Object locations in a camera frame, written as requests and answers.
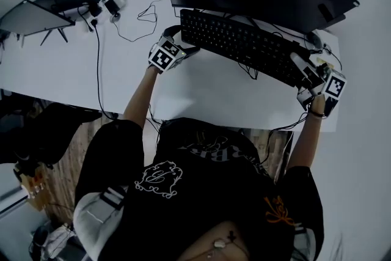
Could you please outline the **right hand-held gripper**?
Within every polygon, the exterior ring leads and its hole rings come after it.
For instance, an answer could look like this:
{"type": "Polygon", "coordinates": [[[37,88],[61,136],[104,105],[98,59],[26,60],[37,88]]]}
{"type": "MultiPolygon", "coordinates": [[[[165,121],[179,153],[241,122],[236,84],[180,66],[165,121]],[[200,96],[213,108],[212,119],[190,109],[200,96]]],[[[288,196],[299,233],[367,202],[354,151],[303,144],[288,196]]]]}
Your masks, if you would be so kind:
{"type": "Polygon", "coordinates": [[[324,95],[323,117],[329,117],[344,91],[346,77],[328,63],[312,67],[297,53],[291,53],[290,59],[304,75],[296,97],[300,105],[304,110],[308,110],[315,97],[324,95]]]}

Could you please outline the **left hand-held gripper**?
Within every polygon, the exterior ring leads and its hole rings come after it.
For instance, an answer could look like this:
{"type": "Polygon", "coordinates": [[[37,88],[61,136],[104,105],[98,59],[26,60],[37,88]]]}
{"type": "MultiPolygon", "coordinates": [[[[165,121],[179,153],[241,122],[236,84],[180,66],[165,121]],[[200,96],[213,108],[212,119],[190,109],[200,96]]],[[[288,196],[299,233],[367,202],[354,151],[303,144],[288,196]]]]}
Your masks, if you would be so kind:
{"type": "Polygon", "coordinates": [[[148,55],[148,67],[154,67],[162,74],[175,68],[185,58],[193,56],[200,51],[200,47],[193,46],[180,48],[174,44],[174,36],[181,31],[180,25],[174,25],[166,28],[158,42],[154,43],[148,55]]]}

